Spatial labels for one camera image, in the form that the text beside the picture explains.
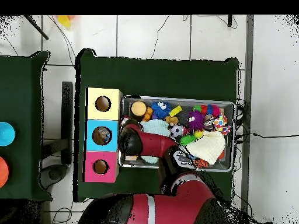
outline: pink cube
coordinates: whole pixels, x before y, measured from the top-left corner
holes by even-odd
[[[87,151],[84,165],[85,182],[114,183],[119,173],[117,152]]]

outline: gray storage bin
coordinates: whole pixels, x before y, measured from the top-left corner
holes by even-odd
[[[214,104],[220,108],[224,109],[224,114],[227,118],[227,125],[231,126],[231,132],[224,136],[225,138],[225,156],[207,169],[196,169],[196,170],[207,170],[213,172],[228,172],[232,169],[234,165],[234,137],[235,137],[235,120],[237,108],[233,102],[227,101],[208,101],[208,100],[190,100],[190,99],[176,99],[176,98],[161,98],[161,97],[148,97],[148,96],[124,96],[121,100],[121,119],[123,116],[130,116],[130,106],[137,100],[141,100],[147,106],[151,106],[153,102],[168,102],[171,105],[171,109],[174,109],[177,106],[182,107],[182,111],[176,116],[179,119],[181,125],[188,126],[188,112],[193,109],[195,105],[203,104]],[[124,167],[143,167],[150,169],[157,169],[159,167],[159,161],[156,164],[150,164],[142,160],[140,157],[135,161],[125,160],[125,156],[119,152],[119,163]]]

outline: orange bowl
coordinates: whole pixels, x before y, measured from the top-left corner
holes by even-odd
[[[0,156],[0,188],[5,185],[8,179],[8,165],[4,161],[4,159]]]

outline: round hole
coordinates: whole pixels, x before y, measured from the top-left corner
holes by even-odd
[[[107,145],[112,139],[112,132],[106,127],[96,127],[92,132],[92,140],[98,145]]]
[[[108,171],[108,164],[107,162],[105,162],[104,160],[97,160],[94,164],[93,164],[93,171],[95,171],[96,173],[99,174],[105,174]]]
[[[100,96],[95,102],[96,109],[98,111],[108,111],[111,108],[111,101],[107,96]]]

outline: blue bowl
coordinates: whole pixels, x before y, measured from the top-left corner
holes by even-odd
[[[7,146],[15,139],[15,130],[7,122],[0,122],[0,146]]]

